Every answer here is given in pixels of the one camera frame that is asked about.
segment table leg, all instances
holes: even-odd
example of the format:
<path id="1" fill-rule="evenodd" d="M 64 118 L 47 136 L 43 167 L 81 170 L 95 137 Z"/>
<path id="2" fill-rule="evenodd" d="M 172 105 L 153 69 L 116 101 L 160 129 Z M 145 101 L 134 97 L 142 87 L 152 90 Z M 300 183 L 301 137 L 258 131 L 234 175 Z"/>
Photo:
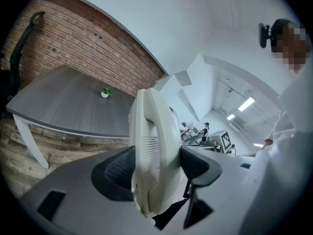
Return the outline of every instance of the table leg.
<path id="1" fill-rule="evenodd" d="M 13 115 L 16 126 L 22 136 L 25 144 L 27 145 L 28 149 L 30 150 L 31 154 L 35 157 L 35 159 L 42 165 L 43 168 L 49 169 L 49 164 L 41 154 L 38 146 L 35 143 L 33 135 L 31 134 L 28 124 L 23 122 L 19 117 Z"/>

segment ceiling light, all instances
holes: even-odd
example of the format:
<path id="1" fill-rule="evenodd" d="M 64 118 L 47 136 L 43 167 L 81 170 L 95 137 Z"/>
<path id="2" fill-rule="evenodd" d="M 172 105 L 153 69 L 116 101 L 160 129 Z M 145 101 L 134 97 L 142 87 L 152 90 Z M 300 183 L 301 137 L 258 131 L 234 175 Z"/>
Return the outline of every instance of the ceiling light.
<path id="1" fill-rule="evenodd" d="M 253 145 L 254 145 L 254 146 L 257 146 L 257 147 L 263 147 L 262 144 L 258 144 L 258 143 L 254 143 Z"/>
<path id="2" fill-rule="evenodd" d="M 233 119 L 234 117 L 235 117 L 235 115 L 232 114 L 232 115 L 230 115 L 227 119 L 228 119 L 228 120 L 231 120 L 231 119 Z"/>
<path id="3" fill-rule="evenodd" d="M 253 104 L 255 102 L 255 99 L 254 98 L 252 98 L 252 97 L 249 97 L 249 99 L 246 101 L 246 102 L 244 102 L 243 104 L 242 104 L 242 106 L 240 106 L 239 108 L 238 108 L 238 110 L 239 111 L 244 111 L 246 108 L 248 108 L 251 104 Z"/>

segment office chair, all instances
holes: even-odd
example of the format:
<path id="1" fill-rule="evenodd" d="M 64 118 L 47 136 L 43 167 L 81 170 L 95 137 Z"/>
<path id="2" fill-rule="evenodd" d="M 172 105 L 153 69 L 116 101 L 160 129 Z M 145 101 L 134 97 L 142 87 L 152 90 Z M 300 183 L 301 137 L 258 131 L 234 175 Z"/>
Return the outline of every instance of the office chair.
<path id="1" fill-rule="evenodd" d="M 21 85 L 19 72 L 19 63 L 22 56 L 21 51 L 32 31 L 43 21 L 44 14 L 44 11 L 40 11 L 31 16 L 29 25 L 26 27 L 10 57 L 10 69 L 0 70 L 0 120 L 2 113 L 5 112 L 6 104 L 17 94 Z"/>

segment brick wall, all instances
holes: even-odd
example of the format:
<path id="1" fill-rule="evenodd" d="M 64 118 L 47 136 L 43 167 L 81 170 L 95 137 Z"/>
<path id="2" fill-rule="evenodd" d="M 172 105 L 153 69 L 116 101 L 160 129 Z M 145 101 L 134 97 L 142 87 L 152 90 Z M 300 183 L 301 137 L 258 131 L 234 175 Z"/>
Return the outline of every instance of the brick wall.
<path id="1" fill-rule="evenodd" d="M 22 51 L 23 88 L 51 69 L 67 64 L 132 96 L 153 87 L 164 75 L 152 57 L 126 31 L 79 0 L 32 0 L 16 20 L 1 50 L 1 68 L 33 13 L 45 11 L 42 23 Z"/>

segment white pot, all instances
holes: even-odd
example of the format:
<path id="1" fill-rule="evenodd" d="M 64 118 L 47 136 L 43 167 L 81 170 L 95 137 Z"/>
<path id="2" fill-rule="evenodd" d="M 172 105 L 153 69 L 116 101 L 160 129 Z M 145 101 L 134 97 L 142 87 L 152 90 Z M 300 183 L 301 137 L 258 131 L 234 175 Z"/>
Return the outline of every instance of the white pot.
<path id="1" fill-rule="evenodd" d="M 105 93 L 101 93 L 101 96 L 103 97 L 103 98 L 107 98 L 108 96 L 109 96 L 109 94 L 105 94 Z"/>

